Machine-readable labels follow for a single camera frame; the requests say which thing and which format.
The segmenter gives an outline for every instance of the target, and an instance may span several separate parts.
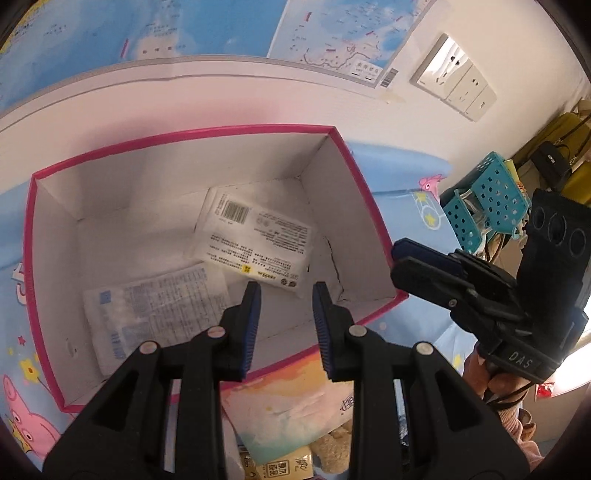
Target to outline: light switch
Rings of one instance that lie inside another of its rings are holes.
[[[460,83],[456,85],[445,101],[464,113],[487,86],[488,83],[480,70],[475,65],[472,65],[468,73],[464,75],[464,78],[460,80]]]
[[[473,122],[477,122],[482,115],[487,113],[493,103],[496,102],[496,93],[490,86],[486,87],[482,93],[476,97],[476,100],[466,110],[466,116]]]
[[[445,34],[413,75],[411,83],[474,122],[496,101],[495,92],[480,70],[454,39]]]
[[[445,99],[471,67],[472,62],[460,46],[452,38],[442,35],[411,82]]]

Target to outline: black bag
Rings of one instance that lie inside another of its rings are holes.
[[[564,185],[572,175],[571,165],[579,159],[585,146],[591,140],[591,131],[579,151],[574,155],[572,161],[569,161],[572,152],[566,140],[590,119],[591,115],[588,115],[581,123],[554,143],[550,141],[542,142],[530,156],[531,161],[540,172],[540,175],[542,175],[543,179],[555,192],[562,191]],[[568,158],[565,158],[561,153],[561,148],[568,149]]]

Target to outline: plush teddy bear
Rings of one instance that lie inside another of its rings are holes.
[[[343,473],[349,468],[352,431],[353,420],[349,420],[310,444],[310,449],[320,459],[324,473]]]

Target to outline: pink pig cartoon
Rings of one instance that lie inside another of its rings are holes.
[[[30,445],[41,460],[44,460],[60,437],[60,432],[46,418],[29,411],[7,375],[4,375],[4,394],[12,421],[21,438]]]
[[[437,191],[437,184],[443,179],[443,175],[435,175],[434,177],[427,177],[418,181],[421,190],[431,192],[433,196],[439,201],[439,192]]]

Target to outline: yellow bag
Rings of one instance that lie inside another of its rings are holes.
[[[591,205],[591,162],[584,162],[562,189],[563,197],[583,205]]]
[[[531,154],[544,142],[557,144],[556,146],[564,159],[573,165],[591,147],[591,129],[587,125],[589,119],[591,119],[591,115],[581,120],[576,113],[564,113],[552,120],[513,155],[515,166],[519,168],[525,164]]]

